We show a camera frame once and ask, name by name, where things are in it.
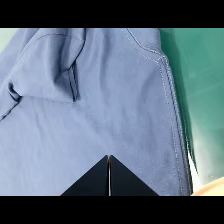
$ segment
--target folded fabric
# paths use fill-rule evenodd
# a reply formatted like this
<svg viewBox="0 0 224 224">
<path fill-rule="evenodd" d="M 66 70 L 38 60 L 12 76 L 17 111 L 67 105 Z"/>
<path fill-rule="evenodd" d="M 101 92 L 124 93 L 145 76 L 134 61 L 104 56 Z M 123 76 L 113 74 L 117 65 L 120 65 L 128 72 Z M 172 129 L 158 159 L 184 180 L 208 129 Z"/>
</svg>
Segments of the folded fabric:
<svg viewBox="0 0 224 224">
<path fill-rule="evenodd" d="M 159 30 L 19 29 L 0 55 L 0 195 L 61 195 L 105 155 L 192 193 Z"/>
</svg>

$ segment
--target green table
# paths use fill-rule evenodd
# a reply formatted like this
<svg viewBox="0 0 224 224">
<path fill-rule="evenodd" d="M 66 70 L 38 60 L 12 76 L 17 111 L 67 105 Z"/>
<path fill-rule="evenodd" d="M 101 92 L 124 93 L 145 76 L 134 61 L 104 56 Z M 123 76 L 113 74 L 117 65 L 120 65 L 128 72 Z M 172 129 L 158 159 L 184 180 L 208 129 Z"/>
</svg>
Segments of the green table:
<svg viewBox="0 0 224 224">
<path fill-rule="evenodd" d="M 202 183 L 224 176 L 224 29 L 161 28 Z"/>
</svg>

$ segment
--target black triangular object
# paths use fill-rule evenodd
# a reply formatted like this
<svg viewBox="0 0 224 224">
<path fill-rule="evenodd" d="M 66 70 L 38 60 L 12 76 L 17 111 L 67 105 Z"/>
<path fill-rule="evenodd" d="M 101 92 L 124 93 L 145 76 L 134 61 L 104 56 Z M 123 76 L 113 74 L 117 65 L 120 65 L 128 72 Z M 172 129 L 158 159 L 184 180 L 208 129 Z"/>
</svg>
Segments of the black triangular object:
<svg viewBox="0 0 224 224">
<path fill-rule="evenodd" d="M 112 196 L 158 196 L 114 156 L 109 158 Z"/>
<path fill-rule="evenodd" d="M 61 196 L 108 196 L 108 156 L 77 180 Z"/>
</svg>

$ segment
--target blue garment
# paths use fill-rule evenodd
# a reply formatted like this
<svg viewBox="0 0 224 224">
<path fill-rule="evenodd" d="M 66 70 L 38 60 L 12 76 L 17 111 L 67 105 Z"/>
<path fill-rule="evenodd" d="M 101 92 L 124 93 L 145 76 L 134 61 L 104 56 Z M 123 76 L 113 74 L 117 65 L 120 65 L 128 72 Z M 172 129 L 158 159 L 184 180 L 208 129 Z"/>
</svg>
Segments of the blue garment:
<svg viewBox="0 0 224 224">
<path fill-rule="evenodd" d="M 18 30 L 0 56 L 0 195 L 61 195 L 105 155 L 159 195 L 192 191 L 159 30 Z"/>
</svg>

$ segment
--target blue fabric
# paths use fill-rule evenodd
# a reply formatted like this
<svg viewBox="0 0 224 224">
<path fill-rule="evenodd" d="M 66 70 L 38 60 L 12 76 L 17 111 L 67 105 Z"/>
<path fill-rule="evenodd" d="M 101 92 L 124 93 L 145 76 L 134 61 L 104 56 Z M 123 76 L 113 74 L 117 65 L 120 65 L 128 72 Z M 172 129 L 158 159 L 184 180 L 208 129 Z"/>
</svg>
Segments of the blue fabric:
<svg viewBox="0 0 224 224">
<path fill-rule="evenodd" d="M 105 155 L 191 193 L 159 30 L 20 29 L 0 56 L 0 195 L 61 195 Z"/>
</svg>

